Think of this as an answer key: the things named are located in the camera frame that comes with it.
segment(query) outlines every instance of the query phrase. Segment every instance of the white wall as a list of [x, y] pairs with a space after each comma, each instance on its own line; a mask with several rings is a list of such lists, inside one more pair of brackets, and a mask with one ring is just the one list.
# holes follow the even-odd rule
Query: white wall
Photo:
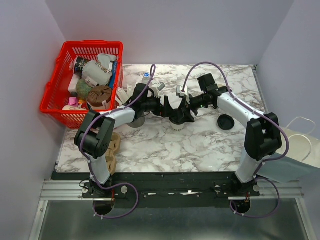
[[126, 64], [257, 64], [293, 0], [46, 0], [66, 40], [122, 41]]
[[64, 127], [39, 113], [64, 37], [43, 0], [0, 1], [0, 235], [29, 238]]
[[[267, 108], [287, 125], [296, 116], [317, 123], [320, 139], [320, 1], [295, 0], [257, 68]], [[296, 130], [308, 132], [300, 122]], [[301, 179], [306, 206], [320, 239], [319, 172]]]

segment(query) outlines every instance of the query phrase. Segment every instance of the green ball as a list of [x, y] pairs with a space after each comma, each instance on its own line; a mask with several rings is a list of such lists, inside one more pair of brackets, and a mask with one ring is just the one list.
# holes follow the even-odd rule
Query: green ball
[[79, 98], [86, 100], [91, 89], [92, 87], [86, 84], [85, 80], [82, 78], [76, 84], [76, 93], [78, 94]]

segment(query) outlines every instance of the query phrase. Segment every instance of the brown round object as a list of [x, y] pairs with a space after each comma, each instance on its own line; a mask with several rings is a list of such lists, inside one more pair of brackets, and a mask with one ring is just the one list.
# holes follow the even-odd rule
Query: brown round object
[[87, 102], [93, 107], [102, 107], [103, 101], [111, 101], [112, 88], [108, 86], [96, 86], [91, 89], [86, 98]]

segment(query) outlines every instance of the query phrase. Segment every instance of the marble table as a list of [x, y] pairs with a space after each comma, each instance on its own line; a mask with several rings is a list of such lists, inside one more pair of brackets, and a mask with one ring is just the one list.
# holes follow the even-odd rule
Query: marble table
[[[142, 80], [151, 65], [124, 65], [123, 87]], [[157, 65], [154, 82], [164, 82], [162, 95], [169, 97], [177, 108], [181, 99], [176, 97], [176, 86], [182, 85], [192, 65]], [[261, 96], [248, 65], [221, 65], [230, 87], [238, 97], [264, 111]], [[189, 77], [189, 93], [197, 96], [201, 91], [197, 78], [212, 73], [218, 84], [224, 84], [222, 75], [213, 66], [197, 67]], [[222, 172], [238, 168], [244, 146], [245, 128], [235, 120], [230, 131], [217, 126], [217, 119], [225, 114], [221, 109], [200, 109], [195, 123], [186, 123], [183, 130], [171, 128], [169, 119], [146, 116], [140, 128], [123, 125], [114, 131], [121, 136], [121, 148], [117, 157], [117, 172]], [[77, 130], [67, 129], [56, 171], [59, 173], [89, 172], [86, 159], [74, 145]]]

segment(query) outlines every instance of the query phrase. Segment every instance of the red plastic basket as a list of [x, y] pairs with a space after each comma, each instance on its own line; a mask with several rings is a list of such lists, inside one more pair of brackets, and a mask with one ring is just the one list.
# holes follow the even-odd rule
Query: red plastic basket
[[80, 128], [88, 111], [62, 110], [65, 105], [68, 105], [70, 97], [68, 87], [73, 76], [73, 70], [70, 70], [69, 66], [76, 57], [97, 61], [98, 54], [117, 56], [118, 64], [109, 110], [116, 108], [118, 105], [115, 101], [116, 91], [118, 87], [122, 87], [123, 81], [123, 49], [124, 45], [120, 41], [85, 40], [65, 42], [56, 59], [51, 80], [45, 86], [40, 111], [44, 114], [50, 114], [71, 129]]

